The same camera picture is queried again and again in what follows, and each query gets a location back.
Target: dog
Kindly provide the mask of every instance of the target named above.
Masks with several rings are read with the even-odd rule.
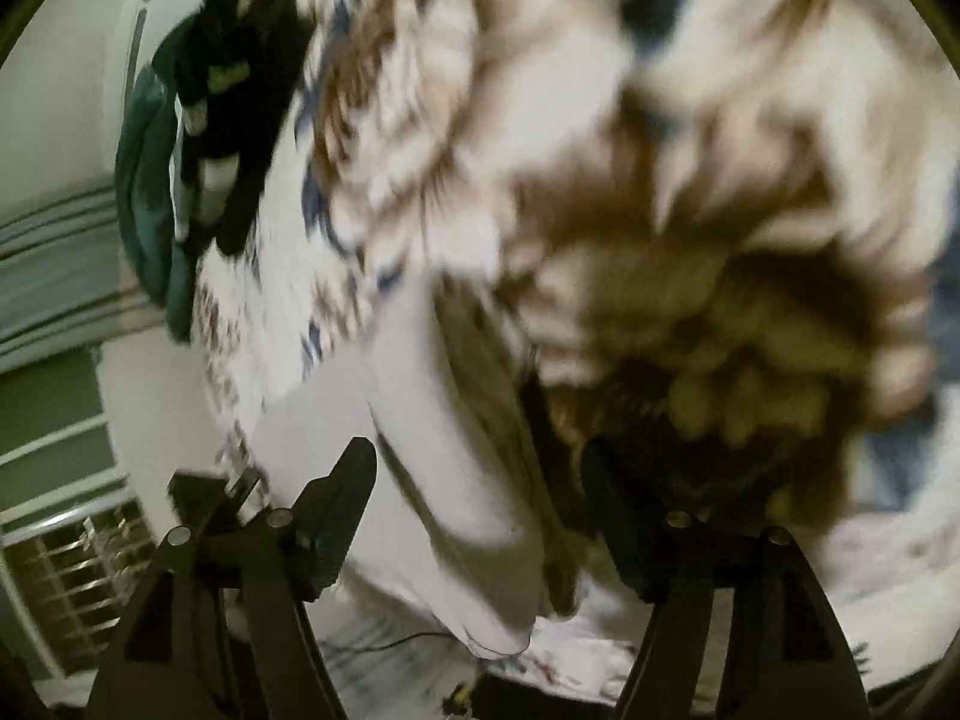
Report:
[[[675,505],[776,472],[836,514],[847,443],[928,392],[960,151],[955,76],[877,1],[368,0],[316,125],[333,226],[371,280],[496,288],[574,460],[666,419],[712,460],[627,463]]]

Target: bed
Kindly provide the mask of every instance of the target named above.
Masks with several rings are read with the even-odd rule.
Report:
[[[370,296],[357,287],[357,264],[331,234],[328,208],[309,170],[312,116],[328,52],[349,36],[358,1],[299,0],[301,12],[319,16],[320,25],[275,145],[256,223],[239,257],[227,259],[213,247],[200,263],[194,335],[205,351],[209,400],[224,432],[217,463],[230,476],[250,459],[248,438],[263,413],[334,355],[371,311]],[[933,333],[944,361],[937,409],[858,445],[858,511],[838,523],[823,546],[830,568],[824,584],[867,690],[937,661],[960,627],[960,367],[952,362],[960,352],[953,331],[960,317],[958,257],[960,232],[934,274]],[[380,286],[389,290],[391,281]],[[597,593],[602,596],[603,587]],[[368,634],[365,646],[394,633],[387,627]],[[525,652],[486,668],[546,691],[611,704],[632,664],[636,635],[635,627],[630,635],[611,637],[589,619],[539,619]],[[446,645],[424,643],[397,655],[397,662],[428,673],[439,672],[449,658]],[[338,659],[332,669],[347,693],[349,661]],[[721,669],[722,647],[707,656],[701,683],[707,703]],[[396,684],[367,680],[354,703],[359,716],[374,716]],[[439,716],[434,699],[441,692],[435,689],[421,706],[424,716]]]

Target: blanket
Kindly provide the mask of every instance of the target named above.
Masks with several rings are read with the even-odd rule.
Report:
[[[200,265],[195,331],[205,347],[211,402],[229,434],[220,458],[229,473],[248,458],[247,437],[261,416],[373,312],[358,289],[357,264],[330,234],[328,204],[309,170],[311,122],[329,50],[349,39],[361,1],[299,0],[323,26],[313,36],[301,90],[281,129],[256,225],[240,258],[211,250]],[[954,341],[959,251],[954,234],[933,274],[930,337],[947,362],[935,408],[856,448],[858,511],[821,548],[822,580],[867,688],[938,659],[960,625],[960,610],[950,601],[960,587],[960,389],[949,363],[960,348]],[[387,274],[378,286],[389,293],[399,278]],[[593,605],[594,613],[568,621],[539,618],[529,648],[498,668],[544,689],[611,703],[632,661],[630,648],[642,637],[644,612],[624,596],[602,555],[584,571],[582,608]],[[394,591],[404,597],[399,587]],[[608,626],[613,616],[622,625]]]

